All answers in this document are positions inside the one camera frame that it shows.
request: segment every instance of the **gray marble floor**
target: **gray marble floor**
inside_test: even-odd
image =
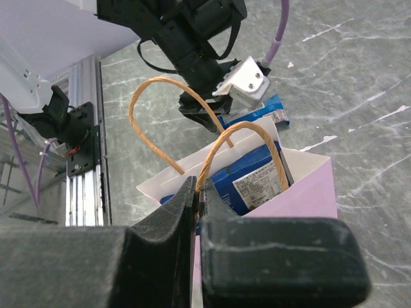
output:
[[[246,1],[231,58],[262,58],[279,22],[278,0]],[[312,147],[333,159],[338,213],[354,231],[367,261],[373,292],[362,307],[411,306],[411,6],[407,0],[295,0],[283,45],[274,60],[270,94],[278,93],[291,126],[280,133],[289,148]],[[228,34],[212,40],[217,51]],[[170,67],[146,43],[149,61]],[[166,164],[130,127],[128,100],[157,76],[133,44],[104,59],[112,215],[132,224],[153,205],[136,185]],[[147,136],[175,159],[216,139],[179,114],[180,90],[155,84],[135,117]],[[336,136],[329,142],[328,136]],[[194,307],[200,307],[195,287]]]

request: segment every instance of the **blue wrapper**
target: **blue wrapper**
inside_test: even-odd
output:
[[[254,122],[260,117],[271,116],[275,124],[285,123],[290,124],[290,120],[284,111],[283,104],[281,103],[278,94],[274,95],[272,98],[260,103],[254,109],[243,109],[238,112],[233,112],[228,115],[219,115],[218,120],[224,129],[227,129],[233,124],[241,121]]]

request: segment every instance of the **shopping bag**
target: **shopping bag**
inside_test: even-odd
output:
[[[170,167],[167,167],[165,170],[161,171],[159,174],[153,176],[151,179],[145,181],[144,183],[140,184],[137,186],[137,188],[146,196],[150,197],[152,200],[155,202],[163,203],[165,202],[168,198],[171,198],[173,194],[178,190],[178,188],[184,183],[186,180],[187,176],[197,176],[198,173],[200,172],[200,169],[202,167],[202,164],[204,160],[207,157],[207,154],[209,153],[210,149],[212,148],[213,144],[210,144],[206,146],[205,148],[197,151],[196,153],[189,155],[178,162],[172,161],[165,153],[163,153],[161,150],[159,150],[157,147],[155,147],[142,133],[142,131],[138,128],[138,125],[136,125],[132,114],[133,114],[133,107],[138,99],[139,95],[142,93],[142,91],[149,86],[152,82],[170,82],[172,84],[178,85],[182,89],[184,89],[187,93],[192,95],[194,98],[197,99],[197,101],[205,107],[206,111],[209,113],[211,116],[211,119],[213,119],[214,123],[216,123],[218,129],[223,132],[223,128],[220,124],[220,122],[217,120],[216,116],[214,113],[211,111],[211,109],[207,106],[207,104],[202,101],[202,99],[198,96],[198,94],[195,94],[191,89],[187,88],[186,86],[182,85],[181,83],[171,80],[169,78],[153,78],[151,80],[145,81],[144,83],[141,84],[141,86],[136,90],[134,93],[132,100],[130,101],[130,110],[129,110],[129,119],[130,122],[132,123],[135,131],[141,136],[141,138],[153,149],[159,156],[161,156],[163,159],[165,159]],[[258,123],[265,129],[265,132],[268,133],[268,138],[270,138],[271,142],[273,143],[276,142],[276,146],[274,146],[274,149],[272,151],[280,152],[281,154],[281,147],[279,146],[278,143],[278,135],[277,135],[277,130],[275,128],[275,124],[273,120],[269,117],[267,118],[261,118],[258,119]],[[241,158],[247,157],[250,160],[246,160],[241,162]],[[219,176],[220,179],[224,179],[225,182],[223,184],[226,184],[229,182],[230,184],[232,183],[232,187],[229,187],[231,189],[230,194],[228,195],[228,198],[225,198],[225,200],[229,203],[231,196],[241,195],[241,193],[245,194],[245,190],[243,189],[241,191],[241,187],[245,186],[245,182],[250,182],[251,179],[244,179],[241,178],[239,179],[239,182],[231,182],[229,180],[230,176],[233,176],[233,172],[227,172],[226,167],[231,167],[231,169],[235,169],[234,167],[238,167],[237,171],[245,171],[247,168],[249,169],[248,172],[253,172],[256,168],[263,167],[265,164],[269,163],[272,161],[269,149],[265,146],[265,143],[261,138],[258,137],[258,135],[250,130],[241,130],[236,133],[234,133],[231,137],[227,138],[225,140],[224,145],[222,146],[221,149],[218,150],[218,153],[216,153],[216,159],[214,161],[214,164],[211,168],[211,175]],[[265,200],[271,199],[273,196],[277,195],[281,191],[284,191],[285,189],[288,188],[290,184],[292,184],[292,178],[291,176],[288,176],[286,174],[287,168],[283,167],[283,164],[285,162],[281,161],[281,157],[279,154],[276,155],[275,161],[273,161],[272,164],[270,164],[268,167],[265,168],[265,172],[267,173],[267,178],[271,176],[271,178],[274,178],[275,175],[279,175],[277,179],[277,184],[278,187],[274,187],[273,185],[273,190],[271,191],[271,195],[265,194],[265,191],[260,191],[261,193],[264,194],[258,194],[257,192],[254,192],[254,195],[250,196],[248,192],[246,192],[248,195],[244,198],[242,195],[238,198],[240,201],[244,202],[244,205],[240,207],[240,203],[238,201],[233,202],[231,200],[232,204],[235,204],[237,207],[234,209],[236,212],[239,214],[245,214],[250,210],[251,207],[255,207],[262,204]]]
[[[200,176],[196,184],[197,192],[201,190],[201,186],[208,176],[208,171],[212,166],[213,153],[216,151],[215,147],[221,145],[232,132],[243,127],[244,123],[246,122],[231,126],[215,142],[211,154],[207,156],[199,173]],[[282,147],[282,153],[294,180],[293,185],[245,216],[337,218],[331,158],[284,147]],[[201,283],[200,260],[200,237],[196,236],[193,280],[199,283]]]

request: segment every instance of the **orange rope handle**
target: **orange rope handle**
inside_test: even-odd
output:
[[[210,168],[211,168],[211,163],[213,162],[214,156],[217,154],[217,151],[220,149],[221,145],[229,138],[234,132],[237,132],[238,130],[241,130],[242,128],[248,128],[250,130],[254,130],[258,135],[264,140],[265,144],[268,146],[268,149],[270,150],[270,154],[272,157],[272,160],[274,162],[275,168],[277,169],[277,173],[279,176],[280,184],[281,187],[283,188],[283,191],[286,191],[288,188],[288,180],[287,176],[285,174],[284,166],[283,163],[281,162],[280,156],[278,154],[277,148],[275,147],[275,144],[273,140],[271,139],[271,136],[262,128],[260,125],[247,122],[247,121],[242,121],[238,122],[232,126],[230,126],[228,129],[226,129],[217,139],[215,142],[214,146],[211,148],[211,151],[209,152],[207,158],[205,159],[203,166],[200,171],[200,175],[198,176],[197,184],[195,186],[195,191],[197,193],[200,192],[202,186],[204,185],[204,182],[206,181]]]
[[[184,85],[183,83],[173,80],[171,78],[167,77],[154,77],[150,78],[149,80],[144,81],[140,86],[134,91],[131,99],[130,99],[130,104],[128,106],[128,120],[130,121],[131,125],[133,126],[133,129],[136,131],[136,133],[140,136],[140,138],[156,153],[158,156],[160,156],[162,159],[167,161],[167,163],[174,168],[178,173],[181,175],[184,174],[184,170],[167,154],[165,154],[163,151],[161,151],[157,146],[155,146],[148,138],[146,135],[141,131],[140,127],[137,125],[136,121],[134,120],[133,112],[134,112],[134,106],[136,105],[137,100],[139,99],[140,95],[144,92],[145,89],[149,85],[151,85],[154,82],[166,82],[166,83],[171,83],[173,85],[178,86],[179,88],[183,89],[186,91],[188,94],[190,94],[193,98],[195,98],[205,109],[205,111],[209,114],[210,118],[213,120],[215,125],[217,125],[217,128],[220,132],[224,132],[224,128],[221,125],[220,121],[217,119],[216,115],[214,112],[211,110],[209,105],[201,98],[200,95],[198,95],[193,89],[189,88],[187,85]],[[227,139],[227,144],[232,148],[234,144],[231,142],[230,139]]]

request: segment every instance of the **product label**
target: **product label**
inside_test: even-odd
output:
[[[233,181],[232,184],[250,210],[259,207],[282,192],[273,161]]]
[[[233,112],[231,114],[223,115],[222,118],[224,120],[225,124],[228,124],[230,122],[233,122],[234,120],[237,120],[239,117],[243,117],[249,114],[247,109],[243,109],[237,112]]]
[[[248,109],[247,109],[247,112],[250,113],[250,112],[256,111],[256,110],[258,110],[258,109],[264,108],[264,107],[265,107],[264,102],[263,102],[263,101],[260,101],[255,108],[248,108]]]

